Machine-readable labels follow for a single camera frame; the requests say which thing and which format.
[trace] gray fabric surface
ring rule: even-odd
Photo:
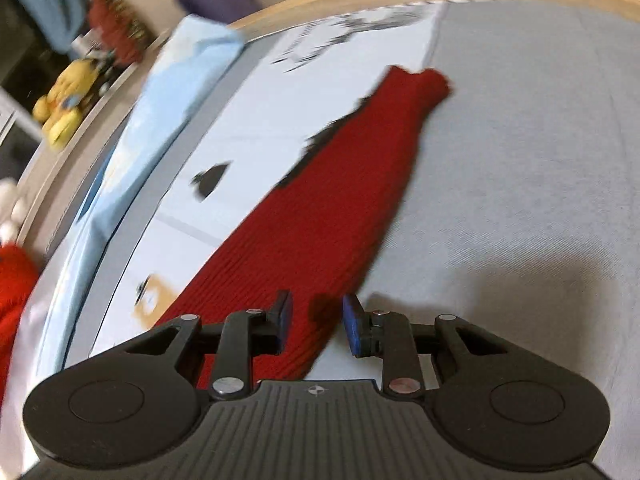
[[[454,93],[362,287],[452,312],[594,381],[596,462],[640,478],[640,26],[543,2],[449,6],[431,64]]]

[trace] red knit fabric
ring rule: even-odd
[[[222,322],[293,294],[283,355],[254,360],[256,380],[306,374],[340,319],[340,298],[364,278],[409,179],[425,116],[447,95],[435,70],[391,67],[349,119],[285,187],[276,187],[202,267],[162,316]],[[207,359],[200,386],[206,386]]]
[[[21,248],[0,248],[0,404],[20,316],[37,281],[38,271]]]

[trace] white plush toy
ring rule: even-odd
[[[12,178],[0,180],[0,246],[13,244],[29,211],[27,201],[18,193]]]

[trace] yellow plush toy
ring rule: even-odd
[[[72,62],[45,95],[33,107],[33,117],[39,121],[49,144],[63,149],[82,123],[78,105],[89,93],[100,73],[94,59]]]

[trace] metal screw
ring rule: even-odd
[[[420,389],[420,383],[411,377],[398,377],[389,383],[389,389],[396,394],[414,394]]]
[[[212,386],[220,395],[234,394],[244,388],[244,381],[237,377],[220,377],[214,381]]]

